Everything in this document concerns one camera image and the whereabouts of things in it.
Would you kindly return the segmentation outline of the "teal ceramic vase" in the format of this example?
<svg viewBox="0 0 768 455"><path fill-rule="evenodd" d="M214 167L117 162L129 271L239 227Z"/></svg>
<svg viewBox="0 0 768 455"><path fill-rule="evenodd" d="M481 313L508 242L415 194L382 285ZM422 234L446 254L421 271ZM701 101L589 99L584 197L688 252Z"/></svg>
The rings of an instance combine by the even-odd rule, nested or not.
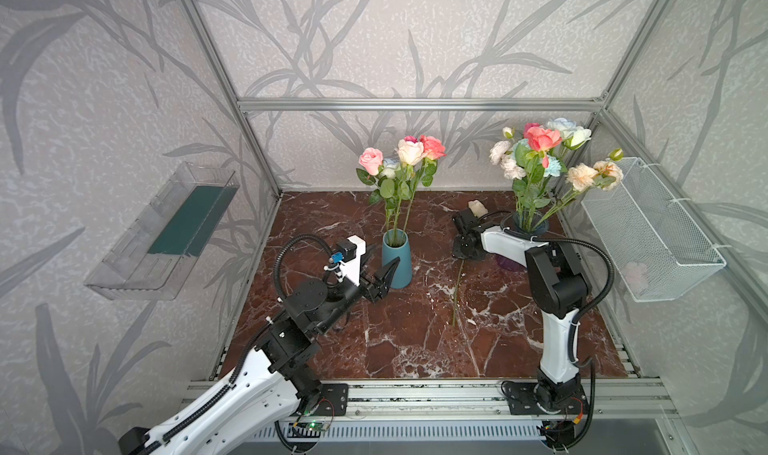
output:
<svg viewBox="0 0 768 455"><path fill-rule="evenodd" d="M392 289L407 287L413 276L410 240L402 229L390 229L383 235L382 262L384 265L398 259L399 264L392 280Z"/></svg>

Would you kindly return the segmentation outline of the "cream peach flower stem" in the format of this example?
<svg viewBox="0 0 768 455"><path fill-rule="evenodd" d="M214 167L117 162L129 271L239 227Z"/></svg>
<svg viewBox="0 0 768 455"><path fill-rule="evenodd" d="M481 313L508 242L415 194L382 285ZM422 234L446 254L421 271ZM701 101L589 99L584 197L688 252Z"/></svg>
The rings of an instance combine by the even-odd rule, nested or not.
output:
<svg viewBox="0 0 768 455"><path fill-rule="evenodd" d="M606 159L599 160L593 165L580 163L569 168L566 172L566 180L571 188L544 213L537 226L592 189L611 191L616 188L624 178L624 173L618 165L623 158L624 151L617 148Z"/></svg>

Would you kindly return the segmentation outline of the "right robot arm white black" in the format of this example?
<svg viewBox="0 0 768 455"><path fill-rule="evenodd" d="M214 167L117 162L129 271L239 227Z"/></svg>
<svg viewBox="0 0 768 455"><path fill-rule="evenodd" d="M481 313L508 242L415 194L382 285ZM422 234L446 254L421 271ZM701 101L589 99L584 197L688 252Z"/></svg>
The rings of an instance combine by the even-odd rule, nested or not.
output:
<svg viewBox="0 0 768 455"><path fill-rule="evenodd" d="M499 255L527 271L532 300L543 316L544 348L536 380L501 383L501 392L513 415L559 415L578 408L588 411L591 402L583 390L577 357L581 319L607 295L615 279L610 257L599 247L582 240L551 238L516 231L503 222L495 224L471 209L454 213L457 229L453 256L482 260ZM598 295L588 299L591 285L575 248L596 252L606 263L607 280Z"/></svg>

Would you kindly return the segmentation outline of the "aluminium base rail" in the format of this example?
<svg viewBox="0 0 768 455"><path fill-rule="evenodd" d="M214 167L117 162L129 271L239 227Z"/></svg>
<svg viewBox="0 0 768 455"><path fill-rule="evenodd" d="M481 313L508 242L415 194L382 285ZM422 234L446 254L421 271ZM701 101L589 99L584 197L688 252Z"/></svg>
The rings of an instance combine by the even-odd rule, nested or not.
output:
<svg viewBox="0 0 768 455"><path fill-rule="evenodd" d="M605 420L652 421L675 438L680 422L658 378L585 380L583 392L545 412L533 382L516 380L512 398L494 379L345 380L332 383L310 415L281 423L295 442L538 441L540 429Z"/></svg>

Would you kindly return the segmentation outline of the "coral red rose stem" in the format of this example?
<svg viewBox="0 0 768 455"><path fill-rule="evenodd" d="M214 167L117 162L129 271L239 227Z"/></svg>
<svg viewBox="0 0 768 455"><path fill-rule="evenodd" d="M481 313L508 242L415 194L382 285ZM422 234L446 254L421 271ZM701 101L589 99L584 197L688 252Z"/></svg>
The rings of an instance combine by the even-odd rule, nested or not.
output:
<svg viewBox="0 0 768 455"><path fill-rule="evenodd" d="M430 187L432 185L438 170L439 160L446 156L446 148L439 139L433 136L421 135L416 138L424 145L424 157L420 163L421 178L417 187L418 190L420 186ZM405 221L403 222L402 226L404 231L407 230L413 200L411 202L407 202Z"/></svg>

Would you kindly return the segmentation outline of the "pink and white rose stem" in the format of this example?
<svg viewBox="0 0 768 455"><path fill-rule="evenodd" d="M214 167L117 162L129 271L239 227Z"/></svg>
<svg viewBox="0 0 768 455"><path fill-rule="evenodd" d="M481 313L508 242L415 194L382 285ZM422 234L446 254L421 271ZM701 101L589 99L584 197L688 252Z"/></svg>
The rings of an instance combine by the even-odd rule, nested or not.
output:
<svg viewBox="0 0 768 455"><path fill-rule="evenodd" d="M358 164L360 165L356 169L358 179L366 187L372 188L368 196L368 204L371 206L381 204L384 207L384 231L388 231L392 228L398 207L396 176L400 162L386 158L379 149L368 147L360 155Z"/></svg>

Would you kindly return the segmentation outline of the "pink white rose bunch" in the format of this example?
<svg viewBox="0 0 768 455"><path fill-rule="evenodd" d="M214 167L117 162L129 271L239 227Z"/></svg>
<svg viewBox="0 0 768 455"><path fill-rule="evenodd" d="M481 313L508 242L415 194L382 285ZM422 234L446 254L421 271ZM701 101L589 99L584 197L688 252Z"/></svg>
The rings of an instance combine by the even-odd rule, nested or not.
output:
<svg viewBox="0 0 768 455"><path fill-rule="evenodd" d="M480 202L479 200L471 200L468 203L469 209L472 210L472 212L479 217L482 221L484 221L486 215L488 214L488 210L485 207L485 205ZM460 298L460 290L461 290L461 283L463 279L463 271L464 271L464 265L467 260L459 260L459 266L457 270L457 276L456 276L456 284L453 290L452 294L452 320L451 323L453 326L456 326L458 323L459 318L459 298Z"/></svg>

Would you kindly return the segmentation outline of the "blue purple glass vase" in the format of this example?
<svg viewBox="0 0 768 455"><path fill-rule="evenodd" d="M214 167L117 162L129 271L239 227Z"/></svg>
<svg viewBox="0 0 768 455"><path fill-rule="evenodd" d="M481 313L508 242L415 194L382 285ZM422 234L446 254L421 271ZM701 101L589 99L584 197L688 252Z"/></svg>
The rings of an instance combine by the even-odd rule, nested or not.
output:
<svg viewBox="0 0 768 455"><path fill-rule="evenodd" d="M527 239L530 239L534 236L544 235L549 231L550 222L548 220L542 221L542 214L540 212L536 212L534 214L532 225L535 224L537 224L536 227L533 227L531 230L525 230L521 213L514 212L512 214L506 215L502 219L500 222L500 227L503 228L506 232L513 234L514 236ZM502 270L515 273L522 273L525 271L525 267L523 265L503 255L497 254L495 256L495 261Z"/></svg>

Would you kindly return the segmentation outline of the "clear plastic wall tray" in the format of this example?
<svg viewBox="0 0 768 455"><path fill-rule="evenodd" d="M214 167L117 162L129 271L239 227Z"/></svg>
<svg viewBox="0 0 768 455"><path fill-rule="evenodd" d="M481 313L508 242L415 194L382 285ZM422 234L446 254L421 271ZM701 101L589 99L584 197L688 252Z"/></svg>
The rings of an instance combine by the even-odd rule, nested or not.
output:
<svg viewBox="0 0 768 455"><path fill-rule="evenodd" d="M175 299L239 188L234 169L181 163L84 285L113 301Z"/></svg>

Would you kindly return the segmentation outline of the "peach carnation stem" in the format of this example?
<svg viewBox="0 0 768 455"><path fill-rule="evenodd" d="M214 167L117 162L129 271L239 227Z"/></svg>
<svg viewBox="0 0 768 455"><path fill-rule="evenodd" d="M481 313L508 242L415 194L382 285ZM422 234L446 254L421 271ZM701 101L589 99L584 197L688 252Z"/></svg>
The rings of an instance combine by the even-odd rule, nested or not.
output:
<svg viewBox="0 0 768 455"><path fill-rule="evenodd" d="M523 179L526 176L526 171L515 158L514 130L511 127L504 127L502 135L503 139L496 142L490 149L489 161L502 170L506 179Z"/></svg>

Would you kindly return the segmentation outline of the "cream rose stem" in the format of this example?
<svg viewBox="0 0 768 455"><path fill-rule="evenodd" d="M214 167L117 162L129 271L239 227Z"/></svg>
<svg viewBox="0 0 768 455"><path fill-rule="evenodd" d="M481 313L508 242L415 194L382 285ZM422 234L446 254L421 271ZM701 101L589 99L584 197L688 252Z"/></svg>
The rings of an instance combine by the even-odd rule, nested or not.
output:
<svg viewBox="0 0 768 455"><path fill-rule="evenodd" d="M394 183L393 229L399 228L403 202L411 202L415 196L421 178L420 163L424 157L424 145L421 141L413 143L400 140L396 155L399 162L392 178Z"/></svg>

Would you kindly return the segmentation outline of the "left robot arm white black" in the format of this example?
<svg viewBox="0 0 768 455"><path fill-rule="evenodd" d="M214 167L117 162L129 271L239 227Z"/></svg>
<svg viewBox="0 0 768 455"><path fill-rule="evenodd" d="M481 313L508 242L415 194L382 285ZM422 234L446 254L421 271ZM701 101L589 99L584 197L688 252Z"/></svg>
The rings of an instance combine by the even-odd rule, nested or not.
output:
<svg viewBox="0 0 768 455"><path fill-rule="evenodd" d="M329 246L314 234L301 234L279 254L301 241L316 242L325 252L323 275L281 293L279 313L251 337L235 367L165 422L126 432L119 440L121 453L229 454L261 429L320 403L322 384L308 367L319 337L360 299L386 297L400 260L366 274L370 256L358 236Z"/></svg>

